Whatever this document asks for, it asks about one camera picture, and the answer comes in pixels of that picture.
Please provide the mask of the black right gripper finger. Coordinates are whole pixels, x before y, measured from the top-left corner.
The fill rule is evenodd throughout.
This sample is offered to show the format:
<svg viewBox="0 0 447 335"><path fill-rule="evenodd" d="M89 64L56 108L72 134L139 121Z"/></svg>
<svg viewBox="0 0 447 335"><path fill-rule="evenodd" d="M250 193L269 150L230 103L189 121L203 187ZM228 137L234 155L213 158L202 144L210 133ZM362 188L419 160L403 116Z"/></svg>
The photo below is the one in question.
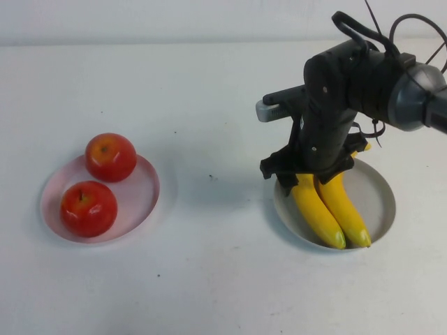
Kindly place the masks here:
<svg viewBox="0 0 447 335"><path fill-rule="evenodd" d="M315 174L315 177L320 184L326 185L327 183L329 183L331 180L333 180L335 177L339 176L343 172L344 172L344 170L340 170L340 169L326 171L326 172L319 172L319 173Z"/></svg>
<svg viewBox="0 0 447 335"><path fill-rule="evenodd" d="M288 197L294 187L299 184L299 180L295 173L280 173L277 174L277 180L281 186L282 193Z"/></svg>

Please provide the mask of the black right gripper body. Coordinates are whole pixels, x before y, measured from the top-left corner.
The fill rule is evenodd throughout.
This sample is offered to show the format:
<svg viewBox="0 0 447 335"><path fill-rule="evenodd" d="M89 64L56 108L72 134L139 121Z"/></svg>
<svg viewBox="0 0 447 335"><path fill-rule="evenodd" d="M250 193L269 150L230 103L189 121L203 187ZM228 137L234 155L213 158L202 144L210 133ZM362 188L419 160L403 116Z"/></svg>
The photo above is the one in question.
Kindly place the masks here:
<svg viewBox="0 0 447 335"><path fill-rule="evenodd" d="M346 110L335 114L294 112L288 143L260 163L264 179L280 173L310 174L331 170L350 170L351 155L367 147L367 136L349 133L355 126L356 112Z"/></svg>

